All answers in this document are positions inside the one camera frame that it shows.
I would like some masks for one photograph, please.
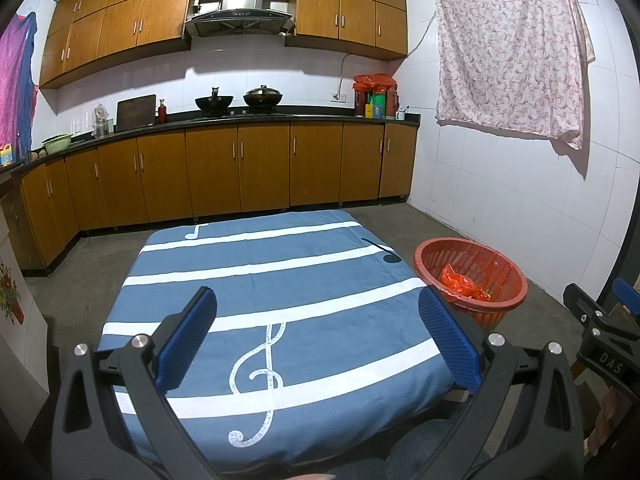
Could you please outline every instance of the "blue gripper pad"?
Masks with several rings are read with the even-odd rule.
[[[613,280],[613,295],[618,298],[634,316],[640,316],[640,294],[638,294],[625,280]]]
[[[178,326],[156,356],[156,388],[162,393],[180,386],[209,328],[216,319],[218,302],[210,288],[201,287],[180,313]]]
[[[480,357],[444,300],[426,286],[418,298],[418,313],[433,337],[456,384],[475,395],[482,384]]]

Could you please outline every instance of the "plastic bag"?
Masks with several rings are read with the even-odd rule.
[[[440,281],[444,286],[448,286],[468,298],[479,301],[491,301],[491,295],[482,290],[479,285],[476,285],[471,278],[466,277],[464,274],[456,273],[453,267],[451,267],[451,264],[447,264],[444,269],[442,269]]]
[[[388,74],[357,75],[353,78],[353,89],[374,94],[386,93],[388,88],[398,90],[398,83]]]
[[[92,119],[94,123],[94,137],[96,139],[108,135],[109,124],[107,123],[107,117],[109,117],[107,108],[101,103],[95,105],[94,111],[92,112]]]

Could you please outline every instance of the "musical note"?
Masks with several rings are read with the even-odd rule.
[[[382,249],[385,253],[383,260],[385,260],[388,264],[399,264],[402,261],[402,258],[391,251],[386,250],[384,247],[379,246],[377,243],[372,242],[371,240],[367,240],[366,238],[361,238],[360,240],[364,240],[367,244],[375,245],[377,248]]]
[[[280,328],[278,329],[278,333],[275,335],[275,337],[272,338],[271,329],[273,325],[267,325],[267,332],[266,332],[264,343],[257,346],[253,350],[247,352],[241,358],[239,358],[238,361],[236,361],[236,364],[234,364],[234,367],[231,370],[231,374],[229,375],[229,387],[231,387],[231,391],[234,394],[240,393],[240,391],[238,390],[238,387],[236,386],[236,374],[238,373],[238,369],[242,366],[242,363],[244,363],[249,357],[256,355],[262,350],[264,350],[264,354],[265,354],[266,368],[260,368],[258,370],[254,370],[249,374],[249,379],[253,380],[258,375],[266,375],[268,390],[274,389],[273,378],[276,379],[276,382],[278,383],[278,388],[281,388],[283,386],[284,383],[282,381],[281,375],[273,370],[273,362],[271,359],[271,346],[276,344],[278,340],[282,337],[282,334],[284,334],[284,329],[286,328],[286,326],[287,326],[286,323],[281,323]],[[264,417],[264,422],[262,423],[260,430],[258,430],[258,432],[254,436],[252,436],[248,440],[243,440],[244,434],[242,434],[242,431],[233,430],[229,433],[229,436],[228,436],[229,443],[234,447],[252,446],[256,442],[259,442],[267,433],[267,431],[269,431],[272,420],[273,420],[273,410],[269,410],[266,413],[266,416]]]
[[[201,227],[204,227],[205,225],[209,225],[209,224],[196,225],[195,231],[193,233],[184,235],[184,237],[187,238],[187,240],[195,240],[198,237],[198,231],[200,230]]]

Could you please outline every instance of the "lower cabinet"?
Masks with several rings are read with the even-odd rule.
[[[22,177],[22,195],[45,266],[58,256],[65,245],[58,229],[49,191],[47,168],[41,164]]]
[[[59,158],[56,161],[48,162],[46,168],[53,213],[56,216],[56,224],[64,248],[80,230],[74,203],[71,199],[69,180],[66,176],[66,163],[62,158]]]
[[[140,179],[136,139],[99,146],[98,159],[104,201],[111,225],[116,227],[149,222]]]
[[[378,198],[384,124],[344,123],[340,202]]]
[[[408,195],[411,191],[416,135],[414,126],[385,125],[379,197]]]
[[[238,127],[187,131],[186,146],[193,215],[240,212]]]
[[[184,130],[139,137],[138,161],[149,221],[192,217]]]
[[[338,202],[342,123],[293,123],[290,205]]]
[[[242,211],[289,207],[289,123],[238,126]]]
[[[65,157],[66,174],[78,225],[83,231],[110,227],[109,213],[102,192],[98,150]]]

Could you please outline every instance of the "range hood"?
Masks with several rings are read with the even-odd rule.
[[[292,16],[263,9],[262,0],[222,0],[219,8],[194,15],[186,22],[191,36],[219,34],[278,34],[293,27]]]

